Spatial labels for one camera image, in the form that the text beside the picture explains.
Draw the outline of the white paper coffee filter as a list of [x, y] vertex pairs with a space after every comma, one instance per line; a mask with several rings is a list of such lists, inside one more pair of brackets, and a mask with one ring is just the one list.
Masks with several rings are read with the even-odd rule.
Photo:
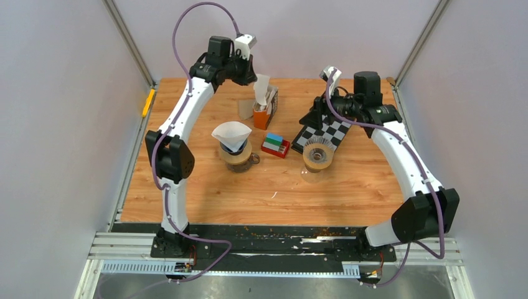
[[236, 153], [244, 147], [252, 129], [239, 121], [228, 121], [217, 126], [212, 136], [231, 152]]

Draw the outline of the glass coffee carafe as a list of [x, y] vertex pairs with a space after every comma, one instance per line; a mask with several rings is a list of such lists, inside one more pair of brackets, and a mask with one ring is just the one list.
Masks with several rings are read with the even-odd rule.
[[252, 153], [244, 162], [239, 164], [226, 163], [226, 167], [233, 173], [244, 173], [248, 171], [253, 165], [260, 163], [260, 157], [256, 153]]

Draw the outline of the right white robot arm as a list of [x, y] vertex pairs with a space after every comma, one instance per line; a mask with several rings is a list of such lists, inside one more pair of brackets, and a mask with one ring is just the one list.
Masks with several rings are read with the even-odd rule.
[[457, 191], [445, 188], [419, 157], [397, 108], [383, 103], [378, 73], [355, 73], [353, 91], [345, 94], [339, 92], [341, 74], [332, 66], [321, 72], [325, 91], [314, 99], [300, 124], [316, 130], [335, 121], [362, 127], [383, 153], [406, 199], [389, 220], [363, 230], [362, 238], [355, 244], [357, 255], [371, 260], [385, 245], [417, 242], [427, 237], [444, 240], [460, 203]]

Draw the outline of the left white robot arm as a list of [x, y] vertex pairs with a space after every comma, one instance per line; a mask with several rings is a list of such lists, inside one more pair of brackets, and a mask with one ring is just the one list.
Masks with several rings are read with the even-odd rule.
[[256, 43], [250, 34], [235, 39], [212, 36], [207, 52], [188, 70], [183, 94], [168, 119], [145, 136], [154, 183], [163, 200], [163, 220], [154, 241], [175, 257], [184, 257], [191, 249], [185, 203], [187, 179], [195, 165], [187, 145], [190, 133], [205, 104], [226, 80], [241, 86], [257, 81], [251, 54]]

